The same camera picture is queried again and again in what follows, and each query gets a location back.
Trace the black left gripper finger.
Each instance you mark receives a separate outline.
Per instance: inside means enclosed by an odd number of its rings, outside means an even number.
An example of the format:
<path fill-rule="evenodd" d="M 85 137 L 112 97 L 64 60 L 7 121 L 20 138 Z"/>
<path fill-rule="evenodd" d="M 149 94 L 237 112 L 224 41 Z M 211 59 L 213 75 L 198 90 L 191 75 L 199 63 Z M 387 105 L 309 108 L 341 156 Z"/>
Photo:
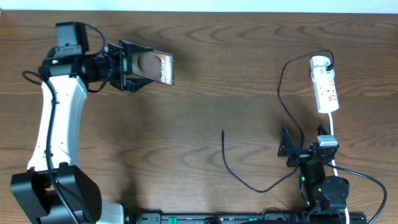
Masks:
<path fill-rule="evenodd" d="M 125 91 L 137 92 L 142 87 L 152 83 L 153 81 L 148 78 L 126 78 L 126 84 L 124 86 Z"/>
<path fill-rule="evenodd" d="M 127 54 L 137 54 L 141 52 L 151 52 L 153 51 L 152 47 L 145 47 L 141 45 L 137 45 L 135 43 L 126 41 L 126 40 L 120 40 L 119 44 L 121 47 L 124 48 L 125 53 Z"/>

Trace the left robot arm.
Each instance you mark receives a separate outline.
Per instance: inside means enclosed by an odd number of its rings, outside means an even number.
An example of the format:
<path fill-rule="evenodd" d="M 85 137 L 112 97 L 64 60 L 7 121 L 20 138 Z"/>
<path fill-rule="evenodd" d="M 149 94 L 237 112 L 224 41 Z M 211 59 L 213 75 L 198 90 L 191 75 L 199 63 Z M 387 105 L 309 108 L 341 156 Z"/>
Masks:
<path fill-rule="evenodd" d="M 37 72 L 43 92 L 39 135 L 27 170 L 11 192 L 32 223 L 135 223 L 124 205 L 104 200 L 80 167 L 83 105 L 92 82 L 138 91 L 154 81 L 172 84 L 172 55 L 121 40 L 98 55 L 87 43 L 61 40 Z"/>

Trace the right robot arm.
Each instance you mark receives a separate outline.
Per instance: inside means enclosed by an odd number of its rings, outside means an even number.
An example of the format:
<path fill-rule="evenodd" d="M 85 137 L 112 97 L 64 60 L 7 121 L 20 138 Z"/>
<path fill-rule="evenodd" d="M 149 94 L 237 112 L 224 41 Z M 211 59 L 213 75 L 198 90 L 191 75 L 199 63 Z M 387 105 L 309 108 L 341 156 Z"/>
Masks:
<path fill-rule="evenodd" d="M 338 148 L 338 141 L 322 125 L 317 140 L 307 149 L 294 147 L 287 128 L 282 128 L 277 155 L 287 158 L 287 167 L 300 169 L 300 193 L 310 209 L 304 214 L 308 222 L 313 214 L 334 215 L 341 223 L 350 222 L 346 203 L 349 182 L 338 174 L 327 176 L 324 169 L 335 159 Z"/>

